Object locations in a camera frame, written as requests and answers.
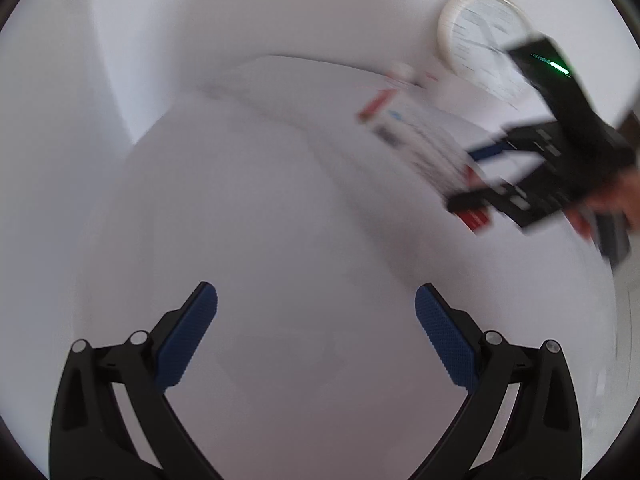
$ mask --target blurry package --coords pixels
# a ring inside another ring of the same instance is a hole
[[[358,119],[443,198],[483,185],[469,154],[401,89],[380,91]],[[458,216],[474,232],[491,223],[487,208]]]

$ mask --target human hand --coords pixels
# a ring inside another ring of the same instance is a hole
[[[623,171],[615,181],[597,190],[584,201],[596,213],[624,213],[632,231],[640,229],[640,171]],[[578,208],[564,212],[576,232],[585,239],[593,236],[591,224]]]

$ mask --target green light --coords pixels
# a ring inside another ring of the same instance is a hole
[[[558,65],[558,63],[554,63],[553,61],[551,63],[549,63],[549,65],[551,65],[553,68],[555,68],[556,70],[559,70],[560,72],[562,72],[565,75],[569,75],[569,71],[567,69],[565,69],[563,66]]]

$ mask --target clock face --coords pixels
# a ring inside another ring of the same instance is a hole
[[[531,34],[527,19],[507,0],[451,0],[438,24],[440,48],[453,72],[504,101],[528,88],[504,49]]]

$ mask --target clock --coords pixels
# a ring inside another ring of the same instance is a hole
[[[529,85],[505,49],[533,35],[529,19],[507,0],[449,0],[438,20],[438,47],[449,68],[507,102]]]

